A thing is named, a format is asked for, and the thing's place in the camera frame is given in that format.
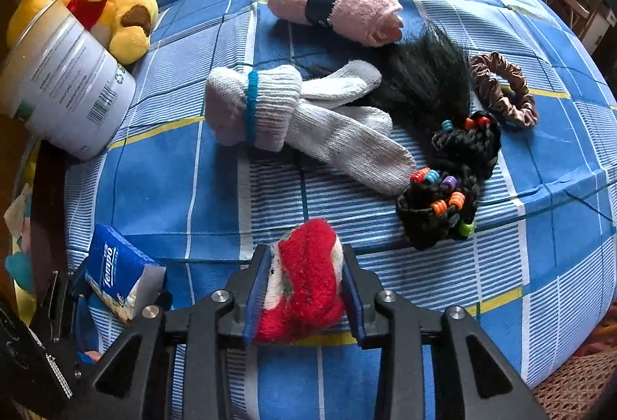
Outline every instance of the tissue pack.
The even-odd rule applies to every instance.
[[[157,298],[165,280],[165,267],[113,227],[96,224],[86,278],[100,299],[128,323]]]

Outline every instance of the blue plaid tablecloth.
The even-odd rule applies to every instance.
[[[178,308],[222,287],[256,244],[324,217],[387,288],[429,308],[467,307],[532,387],[604,315],[616,285],[617,103],[578,38],[542,2],[400,0],[406,37],[431,19],[471,53],[498,51],[518,64],[541,118],[528,131],[504,129],[477,232],[423,252],[405,245],[391,200],[293,150],[221,147],[204,122],[213,67],[334,67],[366,50],[279,21],[266,0],[158,2],[152,46],[133,70],[137,91],[110,149],[67,172],[73,268],[93,224],[110,224],[167,265]],[[400,129],[393,137],[422,165],[414,140]],[[91,305],[91,345],[103,350],[121,325]],[[368,420],[378,363],[377,351],[354,345],[345,322],[302,345],[230,352],[234,414]],[[176,416],[182,368],[180,349]],[[425,380],[431,390],[429,371]],[[427,401],[432,418],[430,392]]]

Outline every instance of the red and white fuzzy sock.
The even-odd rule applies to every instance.
[[[343,250],[322,218],[309,220],[272,245],[272,264],[255,340],[290,342],[337,323]]]

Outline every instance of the bed sheet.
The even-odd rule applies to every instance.
[[[399,1],[405,37],[434,20],[471,53],[498,51],[518,64],[536,96],[540,123],[504,128],[469,240],[414,251],[391,200],[293,150],[221,147],[204,122],[213,67],[333,67],[367,50],[279,21],[266,0],[158,0],[124,122],[106,153],[67,171],[72,268],[93,224],[110,224],[167,265],[178,308],[222,287],[256,244],[324,217],[384,286],[432,309],[465,306],[531,387],[547,377],[615,295],[617,104],[577,37],[539,0]],[[414,140],[400,129],[393,138],[422,165]],[[96,300],[91,313],[103,350],[121,325]],[[230,352],[235,415],[368,420],[378,362],[378,352],[354,345],[345,321],[302,345]],[[180,349],[178,418],[182,368]],[[425,381],[431,390],[430,373]],[[432,400],[428,393],[427,418]]]

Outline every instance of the can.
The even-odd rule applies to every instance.
[[[0,109],[81,160],[116,133],[135,80],[60,2],[43,8],[0,68]]]

